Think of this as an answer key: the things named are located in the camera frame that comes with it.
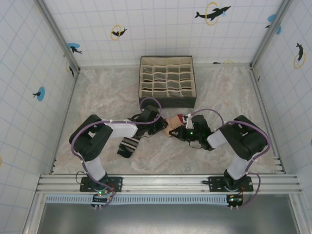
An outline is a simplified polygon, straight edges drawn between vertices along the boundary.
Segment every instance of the grid pattern wall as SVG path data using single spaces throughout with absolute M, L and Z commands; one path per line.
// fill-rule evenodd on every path
M 294 0 L 281 28 L 256 72 L 287 172 L 312 209 L 312 1 Z
M 251 62 L 282 0 L 45 2 L 83 67 L 139 65 L 154 55 Z
M 0 2 L 0 233 L 21 233 L 74 78 L 32 0 Z

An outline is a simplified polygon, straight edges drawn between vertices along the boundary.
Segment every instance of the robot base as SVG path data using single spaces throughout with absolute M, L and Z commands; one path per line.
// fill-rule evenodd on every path
M 244 192 L 253 192 L 254 187 L 252 179 L 249 176 L 244 177 L 236 188 L 228 189 L 224 182 L 224 176 L 210 176 L 205 184 L 209 185 L 210 192 L 240 192 L 241 187 L 244 186 Z
M 121 192 L 122 189 L 122 177 L 108 177 L 105 176 L 100 180 L 101 183 L 107 184 L 115 190 L 115 192 Z M 97 192 L 103 190 L 104 186 L 101 186 L 89 177 L 83 177 L 80 184 L 80 192 Z

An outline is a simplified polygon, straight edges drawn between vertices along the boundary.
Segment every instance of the gray fabric box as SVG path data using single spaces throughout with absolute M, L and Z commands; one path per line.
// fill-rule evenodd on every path
M 194 108 L 196 84 L 192 56 L 141 57 L 139 101 L 145 97 L 156 98 L 162 108 Z M 147 105 L 158 107 L 153 100 Z

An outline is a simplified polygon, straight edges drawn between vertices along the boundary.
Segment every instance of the striped sock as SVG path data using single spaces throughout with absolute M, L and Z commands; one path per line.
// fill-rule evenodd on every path
M 133 138 L 124 137 L 124 139 L 121 141 L 119 145 L 117 154 L 125 158 L 130 158 L 132 154 L 135 152 L 139 141 L 140 141 L 139 137 Z

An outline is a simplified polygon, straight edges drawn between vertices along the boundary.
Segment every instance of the cable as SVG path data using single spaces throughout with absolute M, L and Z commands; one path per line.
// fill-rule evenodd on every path
M 70 148 L 70 149 L 71 149 L 71 152 L 72 152 L 73 155 L 75 155 L 76 157 L 78 157 L 78 158 L 80 159 L 80 161 L 81 161 L 81 163 L 82 163 L 82 167 L 83 167 L 83 169 L 85 170 L 85 172 L 86 172 L 86 174 L 88 175 L 88 177 L 89 177 L 91 180 L 93 180 L 95 183 L 97 183 L 97 184 L 99 184 L 99 185 L 101 185 L 101 186 L 106 187 L 107 189 L 109 189 L 109 190 L 112 192 L 111 199 L 109 199 L 109 200 L 107 201 L 107 203 L 106 203 L 105 205 L 103 205 L 103 207 L 106 207 L 106 206 L 113 200 L 114 195 L 115 195 L 114 190 L 113 190 L 111 187 L 109 187 L 107 184 L 104 184 L 104 183 L 101 183 L 101 182 L 97 181 L 95 178 L 93 178 L 93 176 L 90 175 L 90 173 L 89 173 L 89 171 L 88 171 L 88 169 L 87 169 L 87 167 L 86 167 L 86 165 L 85 165 L 85 162 L 84 162 L 84 160 L 83 160 L 83 157 L 82 157 L 81 155 L 77 154 L 77 153 L 75 152 L 75 150 L 74 150 L 75 142 L 76 142 L 77 138 L 78 138 L 82 133 L 84 133 L 88 128 L 90 128 L 90 127 L 92 127 L 92 126 L 95 126 L 95 125 L 98 125 L 98 124 L 102 124 L 102 123 L 104 123 L 104 124 L 105 124 L 105 123 L 130 123 L 130 124 L 143 124 L 143 125 L 155 123 L 157 120 L 159 120 L 159 118 L 160 118 L 160 116 L 161 116 L 161 113 L 162 113 L 161 104 L 159 103 L 158 100 L 156 100 L 156 99 L 153 98 L 153 97 L 146 97 L 146 98 L 144 98 L 144 99 L 140 102 L 140 110 L 142 110 L 142 103 L 143 103 L 145 100 L 147 100 L 147 99 L 152 99 L 152 100 L 154 100 L 154 101 L 158 104 L 158 106 L 159 106 L 159 114 L 158 114 L 158 116 L 157 116 L 153 121 L 150 121 L 150 122 L 132 122 L 132 121 L 131 121 L 131 122 L 127 122 L 127 121 L 109 121 L 109 120 L 101 120 L 101 121 L 97 121 L 97 122 L 94 122 L 94 123 L 90 123 L 90 124 L 88 124 L 87 126 L 83 127 L 83 128 L 75 135 L 74 139 L 72 140 L 72 145 L 71 145 L 71 148 Z
M 141 139 L 141 138 L 151 138 L 152 136 L 153 136 L 153 135 L 150 135 L 150 136 L 141 136 L 140 139 Z
M 259 175 L 258 173 L 252 173 L 252 172 L 250 172 L 249 174 L 250 174 L 250 175 L 256 175 L 256 176 L 258 177 L 258 179 L 259 179 L 258 187 L 257 187 L 257 189 L 256 189 L 256 191 L 255 191 L 255 193 L 254 193 L 254 195 L 252 196 L 252 198 L 250 198 L 246 203 L 242 204 L 240 207 L 246 206 L 248 203 L 250 203 L 252 200 L 254 200 L 255 197 L 257 196 L 259 190 L 260 190 L 260 184 L 261 184 L 260 175 Z
M 113 187 L 113 189 L 114 189 L 114 192 L 116 192 L 116 188 L 115 188 L 115 186 L 114 186 L 113 183 L 109 183 L 109 184 L 107 184 L 107 185 L 111 185 L 111 187 Z
M 79 172 L 84 173 L 84 174 L 86 174 L 86 173 L 83 172 L 83 171 L 78 171 L 78 172 L 76 173 L 76 182 L 77 182 L 78 184 L 81 184 L 81 183 L 79 183 L 79 182 L 77 181 L 77 176 L 78 176 L 78 173 L 79 173 Z
M 215 110 L 210 109 L 210 108 L 200 109 L 198 111 L 195 111 L 195 112 L 191 113 L 191 115 L 193 116 L 193 115 L 195 115 L 195 114 L 197 114 L 198 112 L 201 112 L 201 111 L 212 111 L 212 112 L 215 112 L 221 119 L 221 122 L 222 122 L 221 127 L 224 125 L 224 120 L 223 120 L 222 116 L 220 115 L 220 113 L 218 111 L 215 111 Z
M 191 142 L 189 142 L 189 146 L 192 148 L 192 149 L 202 149 L 203 147 L 192 147 L 191 146 Z
M 244 186 L 242 185 L 242 190 L 238 193 L 238 194 L 236 194 L 236 195 L 240 195 L 241 193 L 243 193 L 243 195 L 244 195 Z

